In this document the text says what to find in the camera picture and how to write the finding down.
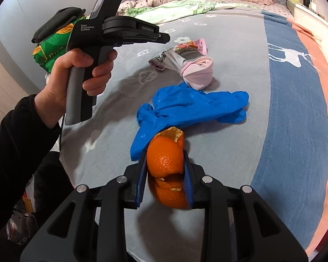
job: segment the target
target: pink plastic wrapper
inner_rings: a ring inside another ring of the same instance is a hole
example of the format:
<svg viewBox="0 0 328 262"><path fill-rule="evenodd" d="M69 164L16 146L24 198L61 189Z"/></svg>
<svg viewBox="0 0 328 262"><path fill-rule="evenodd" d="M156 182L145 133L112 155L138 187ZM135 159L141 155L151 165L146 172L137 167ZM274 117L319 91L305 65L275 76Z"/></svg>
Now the pink plastic wrapper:
<svg viewBox="0 0 328 262"><path fill-rule="evenodd" d="M179 45L176 45L173 48L170 48L168 50L172 50L178 55L185 55L191 52L199 52L202 55L207 54L207 48L205 46L205 40L203 38L189 41L186 43L181 43ZM149 60L148 62L157 70L164 71L165 70L165 52L162 52L160 55L156 56L155 58Z"/></svg>

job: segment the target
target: orange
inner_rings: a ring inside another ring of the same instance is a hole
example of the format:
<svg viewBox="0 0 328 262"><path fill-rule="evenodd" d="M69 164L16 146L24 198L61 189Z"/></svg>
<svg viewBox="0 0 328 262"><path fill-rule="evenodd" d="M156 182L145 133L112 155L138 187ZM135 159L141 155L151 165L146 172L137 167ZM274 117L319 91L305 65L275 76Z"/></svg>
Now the orange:
<svg viewBox="0 0 328 262"><path fill-rule="evenodd" d="M184 133L170 127L156 134L147 149L148 186L153 196L170 208L188 207L183 190Z"/></svg>
<svg viewBox="0 0 328 262"><path fill-rule="evenodd" d="M167 137L156 137L147 149L148 171L155 178L184 172L182 148Z"/></svg>

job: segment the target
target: triangular cutout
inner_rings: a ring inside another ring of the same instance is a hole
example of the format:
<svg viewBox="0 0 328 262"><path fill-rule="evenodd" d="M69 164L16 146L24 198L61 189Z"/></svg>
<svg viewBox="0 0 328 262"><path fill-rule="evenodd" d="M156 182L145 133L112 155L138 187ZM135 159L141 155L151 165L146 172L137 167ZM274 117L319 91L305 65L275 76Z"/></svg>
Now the triangular cutout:
<svg viewBox="0 0 328 262"><path fill-rule="evenodd" d="M66 238L71 224L72 215L74 212L75 203L71 202L63 213L53 222L47 230L48 234L55 235L61 238Z"/></svg>
<svg viewBox="0 0 328 262"><path fill-rule="evenodd" d="M279 233L277 225L259 203L254 203L254 210L259 223L260 232L263 237L268 237Z"/></svg>

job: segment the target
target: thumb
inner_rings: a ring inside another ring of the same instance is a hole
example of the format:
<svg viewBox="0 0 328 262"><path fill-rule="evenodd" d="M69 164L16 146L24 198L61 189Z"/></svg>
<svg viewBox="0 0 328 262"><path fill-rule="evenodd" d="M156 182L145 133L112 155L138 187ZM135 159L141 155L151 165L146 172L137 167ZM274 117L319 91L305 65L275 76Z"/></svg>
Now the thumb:
<svg viewBox="0 0 328 262"><path fill-rule="evenodd" d="M58 94L66 94L69 69L73 66L82 68L89 67L93 64L93 58L80 50L75 48L60 56L55 61L49 82L46 86L53 88L53 91Z"/></svg>

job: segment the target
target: blue stripe on bed sheet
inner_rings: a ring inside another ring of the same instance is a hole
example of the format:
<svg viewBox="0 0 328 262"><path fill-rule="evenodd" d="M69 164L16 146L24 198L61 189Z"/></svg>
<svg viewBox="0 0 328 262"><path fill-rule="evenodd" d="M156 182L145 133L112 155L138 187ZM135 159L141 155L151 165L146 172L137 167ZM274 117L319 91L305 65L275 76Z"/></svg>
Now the blue stripe on bed sheet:
<svg viewBox="0 0 328 262"><path fill-rule="evenodd" d="M306 248L323 212L328 178L327 106L318 73L306 55L298 56L301 67L297 67L296 58L291 61L294 65L284 62L285 52L275 50L308 53L291 23L263 14L267 42L272 44L269 57L278 61L269 60L269 124L251 184Z"/></svg>

